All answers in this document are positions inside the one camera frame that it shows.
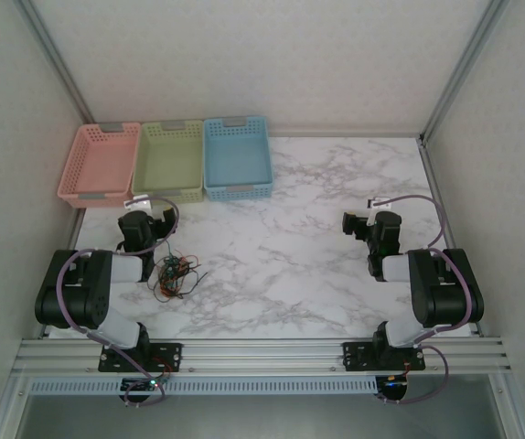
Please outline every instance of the marble tabletop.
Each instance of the marble tabletop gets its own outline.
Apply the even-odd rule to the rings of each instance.
[[[370,337],[409,309],[409,285],[370,277],[366,244],[341,221],[345,211],[367,214],[367,198],[431,195],[415,140],[272,138],[271,149],[271,198],[179,205],[171,248],[208,272],[191,295],[161,304],[146,284],[113,284],[111,305],[157,338]],[[402,251],[439,231],[426,201],[392,211],[402,216]],[[88,209],[76,247],[114,249],[123,214]]]

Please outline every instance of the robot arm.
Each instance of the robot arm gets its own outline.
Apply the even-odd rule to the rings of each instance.
[[[35,302],[35,317],[44,325],[68,328],[55,292],[59,270],[75,251],[58,250],[51,259],[45,280]],[[63,291],[69,300],[66,306],[71,318],[112,344],[135,348],[140,327],[110,307],[110,285],[116,282],[138,282],[142,276],[142,261],[135,257],[96,251],[79,258],[66,272]]]
[[[399,253],[401,223],[401,217],[389,211],[379,211],[373,224],[369,218],[344,214],[344,233],[354,234],[368,245],[370,274],[378,282],[409,282],[412,303],[411,310],[382,322],[371,342],[344,343],[348,371],[423,370],[423,354],[415,340],[431,334],[435,327],[456,325],[466,315],[465,289],[440,255],[432,255],[430,250]],[[478,322],[484,314],[484,301],[466,253],[452,249],[443,254],[466,281],[472,304],[467,321]],[[400,377],[383,378],[380,384],[382,394],[399,400],[406,392],[406,371]]]

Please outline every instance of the basket handle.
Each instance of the basket handle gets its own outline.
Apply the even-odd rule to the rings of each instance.
[[[79,199],[105,199],[106,194],[100,194],[100,193],[88,193],[88,194],[79,194]]]
[[[247,117],[224,117],[222,123],[225,127],[244,126],[248,123]]]
[[[165,121],[165,122],[161,122],[161,129],[163,131],[185,130],[186,129],[186,121]]]
[[[103,133],[122,133],[124,131],[124,126],[120,122],[98,123],[98,128]]]
[[[254,185],[226,187],[226,192],[249,192],[251,190],[254,190]]]

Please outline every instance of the white wall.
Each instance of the white wall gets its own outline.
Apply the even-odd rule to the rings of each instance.
[[[525,392],[525,1],[510,2],[429,147],[485,324]]]
[[[36,0],[98,121],[418,134],[488,0]]]
[[[73,210],[55,195],[80,124],[13,2],[0,0],[0,394]]]

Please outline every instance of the purple cable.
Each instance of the purple cable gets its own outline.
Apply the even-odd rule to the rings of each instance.
[[[414,340],[414,344],[415,345],[419,345],[422,341],[426,340],[427,338],[429,338],[431,336],[434,336],[435,334],[438,334],[440,332],[452,331],[454,329],[458,329],[458,328],[462,327],[463,325],[467,324],[468,320],[470,319],[470,316],[472,315],[472,295],[470,294],[470,289],[467,287],[467,283],[466,283],[466,279],[464,279],[464,275],[460,273],[460,271],[457,269],[457,267],[452,262],[452,260],[449,259],[447,257],[447,255],[445,253],[443,253],[441,250],[438,250],[438,249],[432,247],[434,244],[436,244],[442,238],[442,236],[444,236],[445,224],[447,223],[447,216],[445,214],[444,208],[437,201],[435,201],[433,198],[427,197],[425,195],[403,195],[401,197],[392,198],[392,199],[389,199],[389,200],[386,200],[386,201],[379,201],[377,203],[373,203],[372,206],[375,206],[375,207],[376,206],[382,206],[382,205],[385,205],[385,204],[388,204],[388,203],[394,203],[395,201],[401,201],[402,199],[409,199],[409,198],[425,199],[425,200],[430,201],[431,203],[433,203],[435,208],[437,209],[437,214],[439,215],[439,218],[440,218],[440,226],[441,227],[440,227],[439,233],[434,238],[434,240],[431,241],[429,244],[427,244],[427,248],[429,249],[430,252],[436,253],[439,257],[441,257],[445,261],[445,263],[447,263],[449,265],[449,267],[452,270],[452,272],[454,272],[454,275],[457,278],[458,282],[462,286],[462,290],[464,290],[464,295],[465,295],[465,299],[466,299],[466,312],[465,312],[465,315],[462,318],[462,320],[460,320],[455,325],[451,325],[449,327],[440,327],[439,329],[432,329],[431,331],[426,332],[425,334],[419,336],[418,338],[416,338]],[[420,397],[417,397],[417,398],[411,398],[410,400],[400,400],[400,401],[396,401],[396,402],[388,402],[385,399],[384,400],[385,403],[395,403],[395,404],[403,404],[404,405],[404,404],[413,404],[415,402],[425,401],[425,400],[428,400],[430,398],[433,398],[440,391],[442,391],[445,388],[445,386],[447,386],[447,382],[449,381],[449,365],[447,364],[447,359],[445,358],[445,355],[442,353],[441,350],[439,350],[435,346],[430,346],[430,345],[421,346],[421,349],[431,349],[431,350],[434,350],[435,352],[437,352],[437,354],[439,354],[439,356],[441,357],[442,361],[444,362],[444,366],[445,366],[444,382],[442,382],[442,385],[439,386],[437,389],[435,389],[431,393],[428,393],[428,394],[426,394],[424,396],[420,396]]]
[[[440,332],[447,332],[447,331],[453,331],[454,329],[458,329],[459,327],[462,327],[463,325],[467,324],[467,321],[470,319],[470,316],[472,315],[472,295],[470,294],[470,289],[467,287],[466,279],[464,279],[464,275],[460,273],[460,271],[457,269],[455,264],[452,262],[451,259],[447,257],[445,253],[443,253],[439,249],[434,249],[433,247],[429,249],[430,252],[434,252],[438,254],[444,261],[449,265],[449,268],[454,272],[455,277],[457,277],[458,282],[462,286],[462,290],[464,290],[464,298],[466,299],[466,313],[464,314],[464,317],[462,317],[462,320],[460,320],[455,325],[451,325],[449,327],[440,327],[438,329],[432,329],[429,332],[426,332],[425,334],[419,336],[415,339],[415,344],[419,344],[425,339],[434,336],[435,334],[438,334]]]
[[[132,204],[135,204],[135,203],[138,203],[138,202],[141,202],[141,201],[148,201],[148,200],[152,200],[152,199],[158,199],[158,200],[161,200],[161,201],[165,201],[165,203],[168,203],[173,208],[173,210],[175,211],[175,222],[173,224],[173,227],[169,231],[169,233],[161,241],[158,241],[155,245],[153,245],[153,246],[151,246],[151,247],[149,247],[147,249],[141,250],[139,252],[128,252],[128,253],[126,253],[126,252],[113,252],[114,254],[119,254],[121,256],[138,256],[138,255],[141,255],[141,254],[144,254],[144,253],[147,253],[147,252],[151,252],[154,249],[156,249],[159,245],[161,245],[164,242],[166,242],[167,239],[171,236],[171,234],[176,230],[177,224],[179,223],[179,208],[177,207],[177,205],[173,201],[170,201],[167,198],[163,198],[163,197],[144,197],[144,198],[139,198],[139,199],[134,199],[132,201],[128,201],[127,203],[125,203],[125,206],[130,206]],[[58,297],[58,304],[59,304],[59,309],[61,310],[61,314],[63,314],[63,317],[65,318],[66,322],[68,322],[68,325],[70,325],[70,327],[72,327],[76,331],[80,332],[81,334],[85,334],[85,336],[87,338],[89,338],[90,340],[92,340],[92,341],[100,343],[101,345],[104,345],[104,346],[109,346],[110,349],[112,349],[113,351],[118,353],[122,358],[124,358],[126,361],[128,361],[135,369],[137,369],[140,373],[145,375],[149,380],[153,380],[154,379],[153,376],[151,376],[151,374],[149,372],[147,372],[145,369],[143,369],[143,367],[140,364],[138,364],[136,361],[131,359],[131,357],[128,354],[126,354],[126,352],[124,352],[122,349],[118,348],[117,346],[113,345],[108,340],[104,340],[101,337],[97,337],[97,336],[94,336],[93,334],[90,334],[87,329],[84,329],[83,327],[80,327],[76,322],[74,322],[73,319],[70,316],[68,308],[65,305],[65,300],[63,299],[63,288],[62,288],[63,277],[65,276],[65,273],[67,272],[67,270],[69,269],[71,264],[76,259],[78,259],[83,254],[91,253],[93,251],[94,251],[94,249],[78,250],[77,252],[73,253],[68,258],[67,261],[65,261],[65,263],[63,264],[63,266],[59,270],[58,280],[56,281],[56,284],[55,284],[55,291],[56,291],[56,294],[57,294],[57,297]],[[140,384],[140,382],[141,381],[134,382],[126,390],[126,393],[124,394],[124,401],[126,402],[127,405],[130,403],[129,400],[128,400],[128,393],[130,392],[130,390],[134,386],[136,386],[137,384]],[[145,406],[148,406],[148,405],[154,405],[154,404],[157,404],[158,402],[161,402],[162,400],[165,399],[165,389],[163,389],[163,385],[160,382],[157,382],[156,385],[159,388],[159,390],[161,391],[161,396],[157,400],[151,400],[151,401],[148,401],[148,402],[139,402],[139,403],[136,404],[136,407],[145,407]]]
[[[441,357],[442,361],[444,362],[444,368],[445,368],[445,374],[444,374],[444,381],[442,382],[441,386],[439,386],[437,389],[432,391],[431,393],[427,393],[423,396],[417,396],[415,398],[410,398],[409,400],[399,400],[399,401],[391,401],[387,400],[386,398],[379,396],[379,400],[383,401],[385,404],[394,404],[394,405],[407,405],[407,404],[415,404],[416,402],[421,402],[425,400],[429,400],[430,398],[433,398],[434,396],[438,395],[445,387],[447,386],[447,382],[449,381],[449,365],[447,364],[447,358],[442,353],[441,350],[436,348],[435,346],[425,345],[421,346],[421,349],[431,349],[437,352],[437,354]]]
[[[445,224],[447,223],[447,216],[445,215],[444,208],[442,208],[441,204],[439,204],[433,198],[426,197],[425,195],[403,195],[402,197],[392,198],[387,201],[379,201],[378,203],[372,203],[372,206],[375,206],[375,207],[383,206],[385,204],[394,203],[395,201],[401,201],[402,199],[409,199],[409,198],[426,199],[427,201],[434,203],[434,206],[437,209],[437,214],[439,215],[439,218],[441,221],[440,222],[441,229],[439,230],[439,233],[434,238],[434,240],[431,241],[429,244],[427,244],[427,248],[429,248],[432,245],[434,245],[436,242],[442,239],[442,236],[444,236],[444,232],[445,232]]]

